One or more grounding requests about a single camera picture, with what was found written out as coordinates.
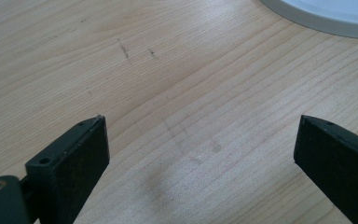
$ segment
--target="table surface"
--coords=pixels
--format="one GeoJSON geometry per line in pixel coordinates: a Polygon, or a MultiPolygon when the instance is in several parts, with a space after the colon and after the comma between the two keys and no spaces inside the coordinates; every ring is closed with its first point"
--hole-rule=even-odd
{"type": "Polygon", "coordinates": [[[350,223],[293,150],[302,114],[358,134],[358,39],[258,0],[0,1],[0,175],[97,114],[76,223],[350,223]]]}

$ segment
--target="white round object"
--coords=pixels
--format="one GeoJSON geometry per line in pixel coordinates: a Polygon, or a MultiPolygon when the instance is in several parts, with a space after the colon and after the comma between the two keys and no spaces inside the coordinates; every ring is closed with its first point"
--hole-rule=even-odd
{"type": "Polygon", "coordinates": [[[267,7],[309,28],[358,38],[358,0],[261,0],[267,7]]]}

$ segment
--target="scratch mark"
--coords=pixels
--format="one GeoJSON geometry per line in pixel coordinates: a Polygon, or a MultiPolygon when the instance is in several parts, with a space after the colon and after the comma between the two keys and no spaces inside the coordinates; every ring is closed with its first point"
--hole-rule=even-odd
{"type": "Polygon", "coordinates": [[[154,58],[154,59],[158,59],[158,57],[156,56],[155,52],[152,49],[149,49],[150,55],[154,58]]]}
{"type": "Polygon", "coordinates": [[[81,20],[80,22],[85,22],[85,21],[88,20],[89,18],[90,18],[90,17],[87,17],[87,18],[81,20]]]}
{"type": "Polygon", "coordinates": [[[129,50],[126,49],[123,44],[121,44],[120,39],[117,40],[118,44],[121,47],[121,50],[123,50],[124,55],[126,56],[126,59],[129,61],[130,65],[132,66],[131,60],[130,60],[130,54],[129,54],[129,50]]]}

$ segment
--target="light wood surface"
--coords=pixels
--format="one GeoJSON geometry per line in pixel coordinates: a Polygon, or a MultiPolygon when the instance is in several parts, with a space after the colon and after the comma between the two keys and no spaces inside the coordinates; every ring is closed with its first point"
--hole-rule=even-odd
{"type": "Polygon", "coordinates": [[[350,223],[293,150],[302,114],[358,134],[358,39],[257,0],[0,1],[0,175],[96,114],[76,223],[350,223]]]}

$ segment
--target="stain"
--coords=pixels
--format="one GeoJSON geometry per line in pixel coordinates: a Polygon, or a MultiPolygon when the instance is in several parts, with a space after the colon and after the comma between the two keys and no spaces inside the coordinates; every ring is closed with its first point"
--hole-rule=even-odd
{"type": "Polygon", "coordinates": [[[130,65],[132,66],[132,63],[131,63],[131,60],[130,60],[129,50],[126,47],[124,47],[124,45],[121,43],[120,39],[118,39],[117,42],[120,45],[121,50],[123,50],[123,53],[126,56],[126,59],[129,61],[130,65]]]}
{"type": "Polygon", "coordinates": [[[220,145],[219,143],[217,143],[216,141],[213,141],[212,142],[212,151],[214,152],[214,153],[217,153],[217,152],[219,152],[219,151],[221,151],[222,150],[222,145],[220,145]]]}
{"type": "Polygon", "coordinates": [[[156,56],[155,52],[152,49],[149,49],[150,55],[154,58],[154,59],[158,59],[158,57],[156,56]]]}

